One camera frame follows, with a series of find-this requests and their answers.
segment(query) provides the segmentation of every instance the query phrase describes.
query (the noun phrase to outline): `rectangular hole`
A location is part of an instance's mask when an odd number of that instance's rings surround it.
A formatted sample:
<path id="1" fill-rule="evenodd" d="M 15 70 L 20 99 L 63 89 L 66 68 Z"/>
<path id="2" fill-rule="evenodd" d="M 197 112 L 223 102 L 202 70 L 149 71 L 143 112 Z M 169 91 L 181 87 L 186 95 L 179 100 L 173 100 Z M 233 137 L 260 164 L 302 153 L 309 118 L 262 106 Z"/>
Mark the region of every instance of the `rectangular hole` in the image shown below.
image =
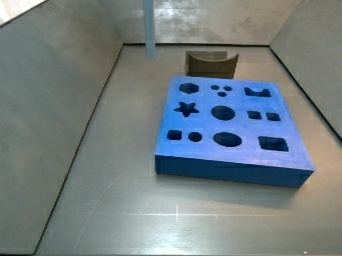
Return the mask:
<path id="1" fill-rule="evenodd" d="M 289 152 L 289 146 L 284 138 L 260 136 L 260 144 L 265 150 Z"/>
<path id="2" fill-rule="evenodd" d="M 280 115 L 277 113 L 268 112 L 266 113 L 266 117 L 268 117 L 268 119 L 270 121 L 281 121 L 281 117 L 280 117 Z"/>
<path id="3" fill-rule="evenodd" d="M 167 138 L 170 140 L 181 140 L 182 139 L 182 131 L 170 130 L 167 133 Z"/>
<path id="4" fill-rule="evenodd" d="M 262 119 L 262 114 L 258 111 L 247 111 L 250 119 Z"/>

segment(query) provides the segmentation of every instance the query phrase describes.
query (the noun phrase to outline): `dark brown object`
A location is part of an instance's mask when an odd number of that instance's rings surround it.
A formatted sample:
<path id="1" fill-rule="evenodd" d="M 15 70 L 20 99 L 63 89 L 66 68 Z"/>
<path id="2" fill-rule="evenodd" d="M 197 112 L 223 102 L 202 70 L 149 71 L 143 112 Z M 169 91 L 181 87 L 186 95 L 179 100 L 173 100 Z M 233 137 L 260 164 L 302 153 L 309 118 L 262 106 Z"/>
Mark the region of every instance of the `dark brown object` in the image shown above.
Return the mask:
<path id="1" fill-rule="evenodd" d="M 187 76 L 233 79 L 238 59 L 227 59 L 227 52 L 187 51 Z"/>

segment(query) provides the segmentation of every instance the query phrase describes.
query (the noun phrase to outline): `star-shaped hole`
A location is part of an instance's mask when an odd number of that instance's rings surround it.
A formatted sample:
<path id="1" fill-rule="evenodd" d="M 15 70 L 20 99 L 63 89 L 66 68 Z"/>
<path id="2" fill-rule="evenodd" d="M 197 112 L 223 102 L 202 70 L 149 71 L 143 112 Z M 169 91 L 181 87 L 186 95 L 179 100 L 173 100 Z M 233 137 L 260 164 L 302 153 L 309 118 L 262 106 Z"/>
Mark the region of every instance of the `star-shaped hole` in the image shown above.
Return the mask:
<path id="1" fill-rule="evenodd" d="M 193 113 L 199 113 L 199 111 L 195 109 L 197 103 L 185 103 L 179 102 L 179 108 L 175 108 L 177 112 L 182 112 L 185 117 L 189 117 Z"/>

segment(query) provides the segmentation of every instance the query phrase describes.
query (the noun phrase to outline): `shape sorter board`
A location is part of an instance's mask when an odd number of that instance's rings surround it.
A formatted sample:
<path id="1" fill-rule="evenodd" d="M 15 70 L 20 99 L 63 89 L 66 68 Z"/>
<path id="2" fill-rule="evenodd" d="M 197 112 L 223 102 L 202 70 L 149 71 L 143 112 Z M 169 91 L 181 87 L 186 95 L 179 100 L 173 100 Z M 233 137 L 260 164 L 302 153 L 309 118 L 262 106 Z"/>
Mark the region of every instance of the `shape sorter board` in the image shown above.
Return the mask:
<path id="1" fill-rule="evenodd" d="M 272 82 L 171 79 L 157 173 L 301 187 L 314 165 Z"/>

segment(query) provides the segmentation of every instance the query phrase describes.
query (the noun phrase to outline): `gray wall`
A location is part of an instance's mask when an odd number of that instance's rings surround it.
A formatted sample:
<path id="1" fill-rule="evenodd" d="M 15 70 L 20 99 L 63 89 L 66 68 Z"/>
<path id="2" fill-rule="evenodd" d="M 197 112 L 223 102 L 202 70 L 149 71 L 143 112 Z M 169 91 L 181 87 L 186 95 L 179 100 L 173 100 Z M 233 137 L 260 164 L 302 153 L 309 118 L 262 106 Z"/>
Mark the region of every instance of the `gray wall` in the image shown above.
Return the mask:
<path id="1" fill-rule="evenodd" d="M 342 1 L 305 0 L 272 48 L 342 137 Z"/>
<path id="2" fill-rule="evenodd" d="M 113 0 L 54 0 L 0 29 L 0 253 L 34 253 L 122 43 Z"/>
<path id="3" fill-rule="evenodd" d="M 111 1 L 118 34 L 145 42 L 142 0 Z M 158 43 L 270 45 L 301 0 L 155 0 Z"/>

